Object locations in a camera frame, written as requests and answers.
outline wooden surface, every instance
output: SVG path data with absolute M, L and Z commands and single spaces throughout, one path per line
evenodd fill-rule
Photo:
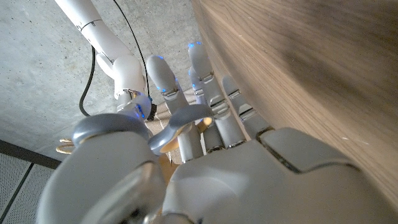
M 275 128 L 350 156 L 398 205 L 396 1 L 192 3 L 218 78 Z

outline wooden board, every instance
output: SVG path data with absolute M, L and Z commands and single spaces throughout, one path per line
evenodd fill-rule
M 356 161 L 398 207 L 398 3 L 193 0 L 218 78 Z

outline robotic hand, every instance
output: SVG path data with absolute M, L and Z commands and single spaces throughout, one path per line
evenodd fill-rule
M 230 108 L 200 42 L 188 50 L 197 105 L 188 105 L 163 58 L 148 58 L 149 75 L 172 113 L 150 138 L 138 60 L 89 0 L 56 2 L 99 52 L 99 65 L 115 82 L 118 113 L 76 126 L 76 148 L 42 194 L 39 224 L 398 223 L 394 207 L 354 162 L 300 131 L 275 130 L 224 77 Z M 199 143 L 203 130 L 207 155 Z M 166 188 L 157 156 L 175 144 L 185 163 Z

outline white robotic arm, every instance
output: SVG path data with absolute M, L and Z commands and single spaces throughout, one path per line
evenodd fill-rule
M 340 151 L 300 131 L 275 130 L 249 105 L 232 78 L 226 101 L 204 46 L 189 45 L 190 75 L 201 105 L 187 105 L 162 57 L 148 59 L 149 75 L 173 115 L 150 138 L 143 119 L 141 65 L 106 27 L 90 0 L 56 0 L 99 52 L 98 63 L 115 82 L 118 113 L 78 123 L 74 152 L 47 183 L 37 222 L 147 223 L 398 223 L 394 207 Z M 232 115 L 235 110 L 247 141 Z M 203 133 L 193 121 L 214 118 Z M 178 135 L 192 150 L 165 186 L 157 157 Z
M 56 0 L 64 13 L 98 52 L 97 62 L 114 79 L 114 97 L 123 90 L 144 92 L 141 64 L 103 22 L 90 0 Z

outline gray plastic casing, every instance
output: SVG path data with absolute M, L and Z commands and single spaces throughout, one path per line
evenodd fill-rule
M 272 149 L 252 140 L 179 166 L 163 214 L 185 214 L 195 223 L 398 223 L 393 206 L 347 158 L 331 152 L 329 161 L 296 161 L 305 168 L 294 172 L 271 153 L 291 159 L 280 148 L 284 142 L 291 155 L 307 158 L 336 149 L 293 129 L 274 131 L 267 142 Z

